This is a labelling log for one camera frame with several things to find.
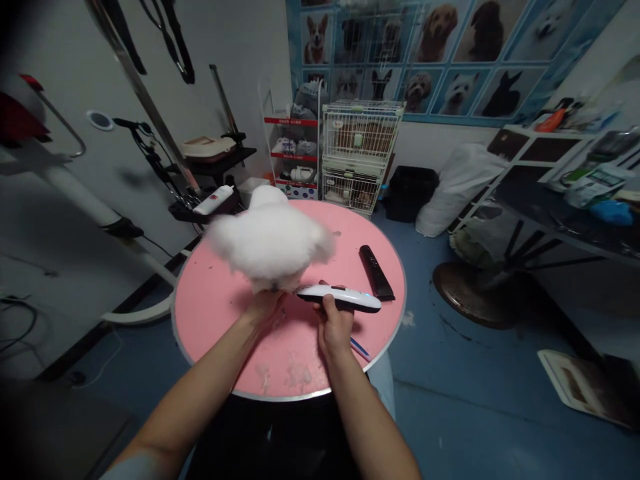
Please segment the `desk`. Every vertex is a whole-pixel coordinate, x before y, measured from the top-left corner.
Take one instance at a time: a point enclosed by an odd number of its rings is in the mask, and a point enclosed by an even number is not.
[[[368,370],[389,347],[404,313],[406,280],[400,258],[392,244],[370,221],[338,205],[312,200],[294,200],[292,206],[328,226],[336,240],[336,254],[326,265],[312,265],[302,284],[321,279],[354,290],[371,292],[359,248],[369,245],[385,272],[396,300],[383,302],[380,312],[356,312],[353,338],[372,356]],[[173,331],[190,363],[200,359],[245,310],[251,298],[249,281],[232,273],[201,242],[187,260],[175,289],[171,314]],[[331,391],[318,351],[317,320],[311,304],[295,295],[286,298],[273,329],[251,354],[233,393],[264,401],[296,401]]]
[[[514,292],[505,282],[517,271],[565,267],[605,258],[640,267],[637,230],[614,227],[588,211],[568,205],[562,195],[548,190],[544,183],[504,182],[496,188],[495,199],[518,218],[504,262],[484,272],[464,263],[448,262],[438,265],[433,273],[434,285],[444,300],[480,325],[501,329],[515,322],[517,309],[509,304]],[[514,251],[525,221],[534,224],[536,230]],[[545,236],[550,239],[537,246]],[[530,264],[562,243],[591,255]]]

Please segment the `large white sack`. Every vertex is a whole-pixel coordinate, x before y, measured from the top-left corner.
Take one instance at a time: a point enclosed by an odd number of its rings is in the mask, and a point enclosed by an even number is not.
[[[507,162],[478,143],[456,147],[440,172],[440,185],[418,212],[415,229],[437,237],[480,190],[507,168]]]

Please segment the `fluffy white fur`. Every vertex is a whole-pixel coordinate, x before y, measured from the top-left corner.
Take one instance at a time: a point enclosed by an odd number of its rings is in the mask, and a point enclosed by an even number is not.
[[[253,191],[246,212],[216,217],[207,238],[220,258],[249,278],[254,292],[295,290],[308,266],[326,263],[334,250],[331,232],[270,185]]]

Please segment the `wire cage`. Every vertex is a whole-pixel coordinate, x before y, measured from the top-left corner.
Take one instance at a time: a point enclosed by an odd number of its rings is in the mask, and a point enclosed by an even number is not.
[[[323,165],[382,177],[387,168],[404,104],[339,100],[323,106]]]
[[[369,218],[378,198],[380,182],[379,178],[372,175],[327,169],[322,174],[323,200]]]

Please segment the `table edge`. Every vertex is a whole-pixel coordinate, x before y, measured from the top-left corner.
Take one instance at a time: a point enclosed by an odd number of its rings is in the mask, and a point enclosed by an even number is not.
[[[328,205],[332,205],[332,206],[337,207],[337,208],[345,208],[345,207],[340,207],[339,205],[334,205],[332,203],[328,203]],[[380,360],[380,357],[382,357],[382,355],[384,355],[386,353],[386,351],[389,349],[389,346],[391,345],[391,342],[394,340],[395,336],[398,334],[398,330],[400,330],[400,325],[402,324],[402,317],[404,317],[405,308],[407,306],[407,274],[405,273],[405,266],[402,264],[402,260],[400,259],[400,255],[398,255],[398,252],[395,249],[395,246],[392,244],[391,240],[389,240],[388,236],[386,236],[385,233],[382,230],[380,230],[380,228],[374,222],[372,222],[371,220],[368,220],[368,222],[370,222],[370,224],[372,224],[375,228],[377,228],[378,231],[382,234],[382,236],[387,239],[387,241],[389,242],[391,248],[393,249],[393,252],[395,253],[395,256],[398,258],[398,260],[400,262],[400,269],[402,270],[402,278],[403,278],[404,283],[405,283],[405,298],[404,298],[404,300],[402,302],[402,309],[400,310],[400,318],[398,318],[398,322],[396,323],[396,326],[395,326],[395,329],[393,330],[393,333],[389,337],[389,340],[386,342],[385,346],[382,347],[382,349],[380,350],[378,355],[376,355],[374,358],[372,358],[372,360],[362,368],[362,371],[364,373],[366,373],[378,360]],[[196,244],[196,246],[194,246],[194,248],[191,251],[191,253],[193,253],[196,250],[196,248],[198,248],[198,246],[200,246],[200,244],[205,240],[206,240],[206,238],[202,237],[200,239],[200,242],[198,242],[198,244]],[[178,274],[178,278],[177,278],[177,280],[175,282],[175,287],[173,289],[174,290],[174,294],[173,294],[173,298],[172,298],[173,301],[171,302],[171,329],[173,330],[173,338],[175,339],[175,342],[178,344],[178,348],[180,349],[180,352],[182,352],[182,355],[184,356],[184,358],[187,360],[187,362],[189,362],[189,365],[193,366],[193,364],[195,362],[193,361],[191,356],[187,353],[187,350],[185,349],[185,346],[182,344],[182,340],[180,339],[180,336],[178,335],[177,327],[176,327],[176,324],[175,324],[175,300],[177,298],[178,285],[180,284],[180,278],[182,278],[182,272],[184,272],[185,267],[187,266],[187,263],[189,262],[190,258],[191,258],[191,255],[188,256],[188,258],[185,260],[182,268],[180,269],[180,273]],[[328,394],[330,392],[331,392],[331,387],[326,388],[324,390],[318,390],[318,391],[311,392],[311,393],[305,393],[304,395],[296,395],[294,397],[264,397],[262,395],[255,395],[253,393],[247,393],[247,392],[244,392],[242,390],[236,390],[235,388],[231,391],[232,394],[237,395],[238,397],[243,397],[243,398],[250,399],[250,400],[273,402],[273,403],[308,400],[308,399],[320,397],[322,395],[326,395],[326,394]]]

